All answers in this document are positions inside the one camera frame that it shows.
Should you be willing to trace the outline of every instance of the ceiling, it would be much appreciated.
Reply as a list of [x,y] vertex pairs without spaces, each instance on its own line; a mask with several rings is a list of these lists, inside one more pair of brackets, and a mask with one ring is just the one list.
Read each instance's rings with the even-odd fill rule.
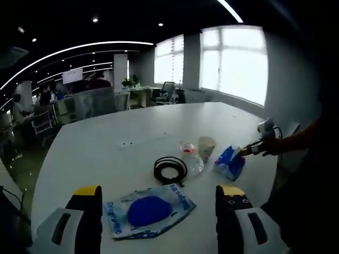
[[[289,10],[297,13],[302,12],[302,8],[293,5],[291,0],[227,2],[244,24],[259,25],[265,30],[291,37],[299,32],[300,22]],[[0,86],[36,60],[81,44],[114,40],[158,43],[178,34],[199,32],[202,28],[238,24],[217,0],[13,0],[7,1],[7,4],[0,20],[1,33],[6,38],[0,42],[0,55],[7,52],[10,46],[29,53],[9,68],[0,69]],[[93,23],[95,17],[98,18],[97,23]],[[110,62],[113,60],[112,51],[124,53],[128,50],[129,55],[135,55],[152,47],[118,43],[55,55],[28,68],[8,83],[0,91],[0,106],[12,97],[16,83],[23,80],[31,80],[35,87],[37,81],[48,77],[48,74],[66,71],[70,69],[69,65],[76,68],[94,64],[93,60]]]

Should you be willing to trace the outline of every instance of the blue sponge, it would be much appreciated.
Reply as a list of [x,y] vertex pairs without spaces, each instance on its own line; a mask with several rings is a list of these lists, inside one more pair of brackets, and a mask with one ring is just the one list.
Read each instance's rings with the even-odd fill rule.
[[132,226],[147,226],[167,218],[172,212],[170,203],[157,196],[148,196],[134,201],[128,210]]

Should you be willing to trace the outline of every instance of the clear plastic bottle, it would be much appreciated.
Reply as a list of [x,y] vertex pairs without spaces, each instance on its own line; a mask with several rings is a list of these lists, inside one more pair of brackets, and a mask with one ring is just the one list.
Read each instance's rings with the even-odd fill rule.
[[203,161],[194,145],[181,143],[181,159],[187,166],[188,177],[193,177],[203,171]]

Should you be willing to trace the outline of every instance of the round table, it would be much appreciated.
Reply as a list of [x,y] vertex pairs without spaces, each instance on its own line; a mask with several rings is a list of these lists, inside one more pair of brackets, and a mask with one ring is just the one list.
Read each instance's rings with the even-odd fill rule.
[[[103,202],[134,190],[159,186],[155,160],[180,157],[180,141],[197,144],[209,136],[217,146],[204,171],[188,179],[182,191],[197,208],[154,239],[114,241],[105,213],[101,253],[217,253],[215,189],[230,184],[213,170],[229,146],[243,147],[259,138],[262,119],[223,103],[176,104],[113,113],[63,126],[42,165],[32,204],[32,236],[58,207],[65,207],[79,187],[99,184]],[[267,201],[276,171],[276,156],[247,156],[234,182],[253,206]]]

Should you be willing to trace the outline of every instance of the tissue box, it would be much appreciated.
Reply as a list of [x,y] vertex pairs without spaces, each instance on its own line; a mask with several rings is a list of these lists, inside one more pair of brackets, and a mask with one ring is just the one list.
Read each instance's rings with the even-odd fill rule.
[[235,181],[245,165],[240,147],[228,147],[215,162],[215,170],[228,179]]

